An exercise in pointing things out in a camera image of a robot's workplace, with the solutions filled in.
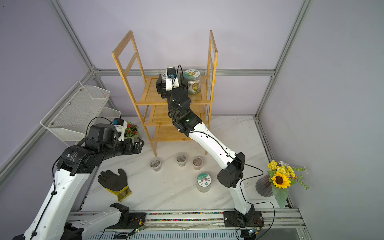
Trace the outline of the green-lid sunflower seed jar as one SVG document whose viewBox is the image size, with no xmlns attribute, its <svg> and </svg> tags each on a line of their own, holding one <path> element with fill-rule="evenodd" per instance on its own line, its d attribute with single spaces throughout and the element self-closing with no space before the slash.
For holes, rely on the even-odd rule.
<svg viewBox="0 0 384 240">
<path fill-rule="evenodd" d="M 202 75 L 199 70 L 190 69 L 184 71 L 184 78 L 188 83 L 188 94 L 196 95 L 201 92 Z"/>
</svg>

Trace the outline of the seed jar with red base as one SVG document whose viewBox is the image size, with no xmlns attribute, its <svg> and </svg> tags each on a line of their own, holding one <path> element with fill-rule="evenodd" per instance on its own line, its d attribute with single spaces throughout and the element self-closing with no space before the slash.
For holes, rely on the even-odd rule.
<svg viewBox="0 0 384 240">
<path fill-rule="evenodd" d="M 162 77 L 162 83 L 166 83 L 167 82 L 167 73 L 165 72 L 165 73 L 163 73 L 162 75 L 161 75 L 161 77 Z"/>
</svg>

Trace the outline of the seed jar with floral lid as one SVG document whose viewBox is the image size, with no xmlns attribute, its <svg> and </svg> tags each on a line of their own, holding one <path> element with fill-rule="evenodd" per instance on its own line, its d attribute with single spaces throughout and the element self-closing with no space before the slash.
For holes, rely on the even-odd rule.
<svg viewBox="0 0 384 240">
<path fill-rule="evenodd" d="M 212 184 L 212 178 L 207 173 L 201 173 L 197 176 L 197 189 L 202 192 L 206 193 L 210 190 Z"/>
</svg>

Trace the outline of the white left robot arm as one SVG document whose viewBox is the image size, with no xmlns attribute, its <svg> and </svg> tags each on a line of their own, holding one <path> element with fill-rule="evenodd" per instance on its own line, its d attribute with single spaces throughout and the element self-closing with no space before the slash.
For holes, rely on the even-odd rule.
<svg viewBox="0 0 384 240">
<path fill-rule="evenodd" d="M 140 154 L 145 142 L 125 138 L 128 123 L 114 119 L 110 124 L 87 127 L 86 136 L 64 150 L 52 167 L 53 184 L 30 227 L 16 240 L 86 240 L 107 228 L 123 229 L 133 223 L 130 209 L 120 202 L 130 193 L 123 170 L 117 174 L 105 171 L 99 175 L 101 185 L 115 193 L 118 202 L 88 219 L 67 221 L 75 200 L 94 169 L 105 160 Z"/>
</svg>

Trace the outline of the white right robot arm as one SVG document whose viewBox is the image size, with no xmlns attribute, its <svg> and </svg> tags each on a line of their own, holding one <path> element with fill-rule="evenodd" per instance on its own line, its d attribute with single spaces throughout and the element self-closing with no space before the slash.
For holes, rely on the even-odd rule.
<svg viewBox="0 0 384 240">
<path fill-rule="evenodd" d="M 229 189 L 235 204 L 235 214 L 240 226 L 249 226 L 255 216 L 254 205 L 248 200 L 245 190 L 242 189 L 243 171 L 247 165 L 246 156 L 227 148 L 218 140 L 203 121 L 191 110 L 191 99 L 185 84 L 174 87 L 175 75 L 162 82 L 162 76 L 156 81 L 156 89 L 161 98 L 167 100 L 168 115 L 173 126 L 182 134 L 201 145 L 222 169 L 217 174 L 218 181 Z"/>
</svg>

